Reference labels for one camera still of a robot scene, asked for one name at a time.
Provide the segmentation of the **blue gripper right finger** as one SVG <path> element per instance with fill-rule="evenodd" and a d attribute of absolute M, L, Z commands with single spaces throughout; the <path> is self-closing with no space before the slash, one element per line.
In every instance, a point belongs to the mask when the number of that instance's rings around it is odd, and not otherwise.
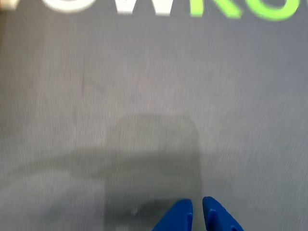
<path fill-rule="evenodd" d="M 202 203 L 207 231 L 244 231 L 241 225 L 216 199 L 206 196 Z"/>

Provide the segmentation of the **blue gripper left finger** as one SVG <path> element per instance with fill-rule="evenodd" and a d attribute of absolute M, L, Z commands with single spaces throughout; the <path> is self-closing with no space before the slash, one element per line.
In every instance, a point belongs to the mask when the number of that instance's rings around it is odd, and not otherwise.
<path fill-rule="evenodd" d="M 190 199 L 178 200 L 159 220 L 152 231 L 191 231 L 193 204 Z"/>

